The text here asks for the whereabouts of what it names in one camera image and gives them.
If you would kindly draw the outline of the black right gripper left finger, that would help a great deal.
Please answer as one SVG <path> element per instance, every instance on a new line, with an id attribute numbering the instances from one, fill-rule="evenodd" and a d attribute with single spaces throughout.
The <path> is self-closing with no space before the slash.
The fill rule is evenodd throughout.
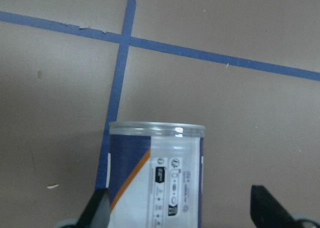
<path id="1" fill-rule="evenodd" d="M 57 228 L 107 228 L 110 222 L 110 198 L 107 188 L 96 189 L 78 219 L 66 219 Z"/>

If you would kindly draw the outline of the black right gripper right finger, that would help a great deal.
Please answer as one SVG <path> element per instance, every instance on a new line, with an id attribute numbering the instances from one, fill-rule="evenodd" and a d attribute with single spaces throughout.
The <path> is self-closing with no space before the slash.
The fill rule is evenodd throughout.
<path id="1" fill-rule="evenodd" d="M 318 228 L 319 222 L 294 218 L 262 185 L 250 190 L 250 218 L 257 228 Z"/>

